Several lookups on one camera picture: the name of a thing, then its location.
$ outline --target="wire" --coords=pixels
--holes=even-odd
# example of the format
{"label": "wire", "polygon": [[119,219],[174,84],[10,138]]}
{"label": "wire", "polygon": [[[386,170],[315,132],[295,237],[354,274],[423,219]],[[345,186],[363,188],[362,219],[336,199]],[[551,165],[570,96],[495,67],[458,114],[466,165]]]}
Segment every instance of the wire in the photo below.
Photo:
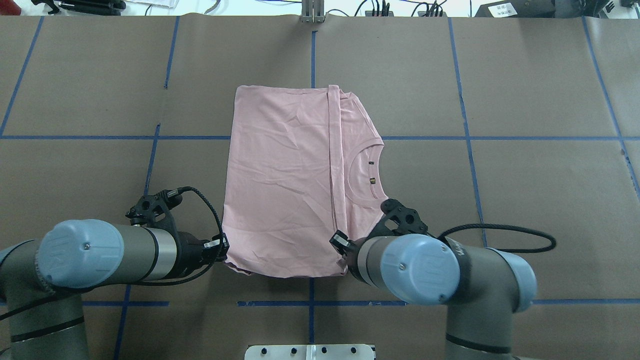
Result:
{"label": "wire", "polygon": [[[211,210],[211,213],[213,214],[213,217],[216,219],[216,225],[218,226],[218,231],[220,232],[220,234],[222,234],[222,223],[220,222],[220,218],[218,217],[218,213],[216,212],[216,210],[213,208],[213,205],[211,205],[211,203],[209,202],[209,200],[207,200],[207,198],[200,192],[200,190],[192,187],[192,186],[185,186],[182,188],[178,188],[178,193],[185,193],[185,192],[194,192],[196,193],[196,195],[198,195],[202,201],[204,201],[205,204],[207,204],[207,207],[209,208],[209,210]],[[216,254],[216,257],[214,259],[217,259],[220,257],[220,254],[222,253],[222,238],[220,239],[220,245],[218,245],[218,253]],[[184,284],[185,282],[189,282],[192,280],[195,280],[201,276],[204,275],[204,273],[206,273],[207,271],[209,271],[209,269],[211,269],[211,267],[213,266],[213,261],[207,265],[207,267],[205,267],[201,272],[188,277],[186,279],[182,279],[182,280],[176,280],[176,281],[166,281],[166,282],[135,282],[134,285],[142,285],[142,286],[170,286],[170,285],[180,285],[180,284]]]}
{"label": "wire", "polygon": [[353,14],[353,16],[358,16],[358,12],[360,11],[360,8],[362,7],[362,5],[364,5],[364,3],[366,3],[369,0],[362,0],[362,2],[360,3],[360,5],[358,5],[358,8],[356,9],[356,13]]}
{"label": "wire", "polygon": [[343,11],[342,11],[342,10],[340,10],[340,9],[331,9],[331,10],[327,11],[326,13],[330,13],[330,12],[341,12],[341,13],[343,13],[345,16],[347,16],[347,17],[349,16],[349,15],[347,15],[347,13],[346,13],[346,12],[343,12]]}
{"label": "wire", "polygon": [[215,10],[218,7],[218,5],[220,5],[220,1],[221,0],[216,0],[216,3],[213,4],[212,7],[208,8],[207,11],[204,12],[204,14],[207,15],[208,13],[212,12],[213,10]]}
{"label": "wire", "polygon": [[557,245],[556,238],[554,238],[553,236],[547,233],[543,233],[542,231],[529,229],[526,227],[513,226],[513,225],[500,225],[500,224],[466,224],[466,225],[452,227],[451,229],[446,230],[442,234],[440,234],[440,236],[438,236],[438,240],[445,241],[445,237],[447,235],[452,233],[457,233],[458,231],[462,231],[462,230],[468,230],[468,229],[496,229],[496,230],[516,231],[518,233],[525,233],[525,234],[540,236],[541,238],[545,238],[551,242],[549,246],[540,247],[537,249],[496,249],[504,252],[519,252],[524,254],[534,254],[537,252],[546,252],[546,251],[553,250]]}
{"label": "wire", "polygon": [[415,6],[415,8],[413,9],[413,12],[411,13],[411,16],[413,17],[413,15],[415,15],[416,10],[418,10],[418,8],[420,7],[420,5],[426,5],[427,6],[427,12],[429,12],[429,4],[427,3],[419,3],[418,5]]}

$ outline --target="folded t-shirt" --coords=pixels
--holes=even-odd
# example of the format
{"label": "folded t-shirt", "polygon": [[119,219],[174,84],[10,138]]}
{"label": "folded t-shirt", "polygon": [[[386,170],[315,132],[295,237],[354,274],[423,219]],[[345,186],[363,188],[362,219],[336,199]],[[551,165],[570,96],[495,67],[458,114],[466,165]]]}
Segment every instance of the folded t-shirt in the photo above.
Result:
{"label": "folded t-shirt", "polygon": [[227,265],[272,277],[344,275],[329,244],[367,236],[387,199],[384,144],[352,93],[240,86],[227,167]]}

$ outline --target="blue tape line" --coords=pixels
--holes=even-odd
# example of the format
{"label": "blue tape line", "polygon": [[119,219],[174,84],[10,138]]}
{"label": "blue tape line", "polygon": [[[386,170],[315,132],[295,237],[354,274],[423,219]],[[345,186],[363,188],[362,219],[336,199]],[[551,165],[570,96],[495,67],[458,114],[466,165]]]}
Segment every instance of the blue tape line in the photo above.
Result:
{"label": "blue tape line", "polygon": [[602,79],[602,74],[600,73],[600,66],[598,65],[598,60],[596,59],[596,55],[593,52],[593,44],[591,43],[591,35],[589,34],[589,28],[587,26],[587,18],[585,18],[584,16],[582,17],[582,27],[584,28],[584,35],[587,38],[587,45],[589,47],[589,54],[591,55],[591,60],[593,61],[593,67],[595,68],[596,74],[598,75],[598,81],[600,82],[602,93],[604,94],[604,98],[607,102],[609,114],[611,115],[611,121],[613,121],[613,127],[616,129],[616,134],[618,135],[620,146],[622,147],[622,151],[624,152],[624,155],[625,155],[625,162],[627,163],[627,169],[629,170],[629,174],[631,175],[631,180],[634,184],[636,197],[638,198],[638,200],[640,200],[640,186],[638,186],[636,172],[634,171],[633,164],[631,164],[631,159],[629,159],[629,152],[627,151],[627,146],[625,145],[625,141],[622,137],[622,132],[620,131],[618,118],[616,118],[616,113],[613,111],[613,105],[611,105],[611,99],[609,98],[607,87],[604,85],[604,80]]}
{"label": "blue tape line", "polygon": [[391,301],[318,301],[316,306],[406,306],[407,303],[401,300]]}
{"label": "blue tape line", "polygon": [[9,121],[9,115],[11,115],[11,109],[13,108],[15,97],[18,95],[18,90],[20,89],[20,84],[22,83],[24,72],[27,70],[27,65],[29,65],[29,59],[31,59],[31,54],[33,53],[33,48],[36,45],[36,41],[38,40],[40,29],[42,29],[43,21],[44,21],[44,16],[41,16],[40,21],[38,21],[38,27],[36,28],[36,32],[33,34],[33,39],[31,39],[31,45],[29,46],[29,51],[27,52],[27,56],[24,59],[24,63],[22,64],[22,70],[20,70],[20,75],[18,75],[18,80],[15,82],[15,87],[13,88],[13,94],[11,95],[11,99],[9,100],[9,105],[6,107],[6,112],[4,113],[4,119],[2,121],[2,125],[0,125],[0,136],[2,136],[2,134],[4,133],[4,129],[6,128],[6,123]]}
{"label": "blue tape line", "polygon": [[153,140],[149,135],[3,135],[3,140]]}
{"label": "blue tape line", "polygon": [[238,307],[300,307],[300,306],[405,306],[400,300],[352,300],[352,301],[239,301]]}
{"label": "blue tape line", "polygon": [[167,307],[168,301],[130,301],[129,307]]}
{"label": "blue tape line", "polygon": [[[160,135],[158,140],[231,140],[229,135]],[[152,135],[3,135],[0,140],[155,140]],[[466,136],[382,136],[389,141],[465,141]],[[470,136],[471,141],[619,141],[616,136]],[[624,141],[640,141],[640,136],[623,136]]]}
{"label": "blue tape line", "polygon": [[[469,157],[469,166],[471,167],[471,180],[474,185],[474,194],[476,196],[476,208],[480,223],[484,223],[484,217],[482,215],[482,204],[480,203],[480,189],[478,188],[478,180],[476,176],[476,163],[474,161],[473,150],[471,149],[471,135],[469,133],[469,123],[467,121],[467,109],[465,107],[465,100],[462,97],[462,80],[460,78],[460,66],[458,65],[458,53],[456,51],[456,39],[453,34],[453,22],[451,18],[447,18],[449,21],[449,37],[451,38],[451,51],[453,53],[453,65],[456,70],[456,81],[458,83],[458,97],[460,98],[460,110],[462,111],[462,119],[465,125],[465,138],[467,141],[467,153]],[[486,231],[482,229],[482,242],[487,247]]]}
{"label": "blue tape line", "polygon": [[122,313],[120,314],[120,325],[118,326],[118,337],[116,338],[116,347],[113,351],[113,360],[120,357],[120,348],[122,347],[122,336],[124,335],[124,324],[127,320],[127,309],[129,308],[129,296],[131,295],[131,285],[127,285],[124,292],[124,301],[122,302]]}
{"label": "blue tape line", "polygon": [[464,136],[382,136],[382,140],[466,140]]}
{"label": "blue tape line", "polygon": [[166,64],[166,78],[164,79],[164,88],[169,87],[169,75],[171,75],[171,64],[173,63],[173,51],[175,50],[175,40],[178,37],[178,25],[180,17],[175,17],[175,25],[173,26],[173,39],[171,40],[171,50],[169,51],[169,61]]}
{"label": "blue tape line", "polygon": [[231,140],[229,135],[163,135],[160,140]]}
{"label": "blue tape line", "polygon": [[534,305],[631,305],[640,299],[547,299],[533,300]]}
{"label": "blue tape line", "polygon": [[149,157],[149,167],[147,168],[147,178],[145,180],[145,195],[149,194],[149,182],[151,182],[151,171],[154,169],[156,160],[156,149],[158,146],[158,136],[160,135],[160,124],[156,125],[156,134],[154,135],[154,144],[151,146],[151,156]]}
{"label": "blue tape line", "polygon": [[311,31],[311,88],[316,88],[316,33]]}
{"label": "blue tape line", "polygon": [[618,141],[615,136],[470,136],[478,140],[516,140],[516,141]]}

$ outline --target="white paper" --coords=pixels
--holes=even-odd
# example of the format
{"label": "white paper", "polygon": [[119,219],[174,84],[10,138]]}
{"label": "white paper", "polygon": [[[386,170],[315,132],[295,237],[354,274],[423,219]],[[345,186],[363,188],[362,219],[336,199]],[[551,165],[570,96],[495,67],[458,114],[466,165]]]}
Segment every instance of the white paper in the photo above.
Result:
{"label": "white paper", "polygon": [[515,8],[513,8],[513,5],[511,3],[504,3],[500,5],[489,6],[488,9],[491,12],[491,15],[493,15],[493,17],[507,17],[512,15],[518,15],[518,13],[516,12]]}

